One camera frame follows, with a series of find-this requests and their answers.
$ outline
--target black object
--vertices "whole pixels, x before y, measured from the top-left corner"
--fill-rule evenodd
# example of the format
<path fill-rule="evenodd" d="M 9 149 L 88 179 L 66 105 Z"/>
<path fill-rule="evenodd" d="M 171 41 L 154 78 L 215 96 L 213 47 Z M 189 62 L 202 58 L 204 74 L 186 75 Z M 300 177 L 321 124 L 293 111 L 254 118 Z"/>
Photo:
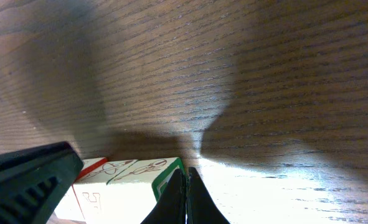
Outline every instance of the black object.
<path fill-rule="evenodd" d="M 67 142 L 0 155 L 0 223 L 46 223 L 82 167 Z"/>
<path fill-rule="evenodd" d="M 187 182 L 182 170 L 174 171 L 156 206 L 141 224 L 183 224 L 185 204 L 188 224 L 229 223 L 215 206 L 199 173 L 190 167 Z"/>

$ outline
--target line drawing on box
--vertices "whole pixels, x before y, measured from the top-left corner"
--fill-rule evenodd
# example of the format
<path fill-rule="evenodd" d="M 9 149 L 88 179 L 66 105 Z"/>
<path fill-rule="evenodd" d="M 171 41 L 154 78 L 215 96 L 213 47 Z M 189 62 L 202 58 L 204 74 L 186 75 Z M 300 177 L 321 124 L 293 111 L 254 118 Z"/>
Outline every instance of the line drawing on box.
<path fill-rule="evenodd" d="M 105 163 L 102 165 L 102 170 L 98 170 L 96 172 L 91 172 L 89 174 L 87 174 L 86 176 L 84 176 L 83 178 L 81 178 L 80 180 L 87 180 L 91 177 L 94 177 L 98 174 L 101 174 L 101 173 L 105 173 L 105 174 L 109 174 L 109 175 L 112 175 L 112 174 L 115 174 L 117 172 L 117 170 L 120 168 L 120 167 L 123 167 L 129 163 L 131 163 L 132 160 L 130 161 L 125 161 L 125 162 L 120 162 L 118 164 L 110 164 L 110 163 Z"/>
<path fill-rule="evenodd" d="M 94 212 L 99 214 L 101 212 L 101 194 L 92 193 L 92 197 L 88 192 L 83 192 L 83 197 L 88 202 L 88 205 L 93 208 Z"/>
<path fill-rule="evenodd" d="M 159 160 L 156 160 L 156 161 L 150 163 L 147 166 L 139 167 L 139 168 L 135 169 L 133 172 L 129 172 L 126 175 L 122 175 L 121 177 L 117 177 L 114 180 L 121 180 L 122 178 L 127 177 L 129 175 L 138 175 L 138 174 L 143 174 L 145 172 L 158 171 L 158 170 L 161 170 L 160 168 L 162 166 L 166 165 L 166 164 L 167 164 L 167 160 L 165 160 L 165 159 L 159 159 Z"/>

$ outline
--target brown wood grain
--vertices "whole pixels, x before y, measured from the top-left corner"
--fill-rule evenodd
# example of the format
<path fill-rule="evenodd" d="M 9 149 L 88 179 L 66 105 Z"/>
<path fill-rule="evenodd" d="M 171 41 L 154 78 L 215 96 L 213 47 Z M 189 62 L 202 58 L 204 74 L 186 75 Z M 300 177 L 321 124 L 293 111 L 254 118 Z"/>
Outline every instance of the brown wood grain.
<path fill-rule="evenodd" d="M 368 223 L 368 1 L 0 0 L 0 153 L 62 140 L 179 156 L 231 223 Z"/>

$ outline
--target wooden table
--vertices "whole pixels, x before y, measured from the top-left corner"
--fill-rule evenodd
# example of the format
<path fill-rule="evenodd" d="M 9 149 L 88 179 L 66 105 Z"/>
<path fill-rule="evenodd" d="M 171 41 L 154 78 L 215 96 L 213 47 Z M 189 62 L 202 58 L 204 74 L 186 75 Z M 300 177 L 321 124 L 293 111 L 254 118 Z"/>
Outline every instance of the wooden table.
<path fill-rule="evenodd" d="M 0 0 L 0 153 L 62 140 L 179 156 L 232 223 L 368 223 L 368 1 Z"/>

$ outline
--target small box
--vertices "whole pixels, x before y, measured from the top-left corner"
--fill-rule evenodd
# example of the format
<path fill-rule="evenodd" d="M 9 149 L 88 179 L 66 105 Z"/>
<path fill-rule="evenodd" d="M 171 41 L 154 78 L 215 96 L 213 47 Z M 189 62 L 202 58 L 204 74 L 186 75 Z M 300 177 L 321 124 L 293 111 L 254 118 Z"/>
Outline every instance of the small box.
<path fill-rule="evenodd" d="M 137 160 L 107 162 L 73 184 L 77 200 L 87 223 L 102 223 L 102 204 L 106 198 L 106 183 L 133 165 Z"/>
<path fill-rule="evenodd" d="M 182 169 L 178 157 L 138 161 L 108 182 L 100 223 L 141 223 L 156 205 L 174 170 Z"/>
<path fill-rule="evenodd" d="M 84 159 L 83 169 L 77 176 L 76 180 L 87 175 L 89 172 L 95 170 L 100 165 L 104 164 L 108 160 L 104 157 L 95 159 Z M 83 213 L 77 202 L 77 198 L 73 187 L 70 187 L 64 197 L 60 200 L 58 206 L 54 210 L 56 216 L 59 219 L 84 221 Z"/>

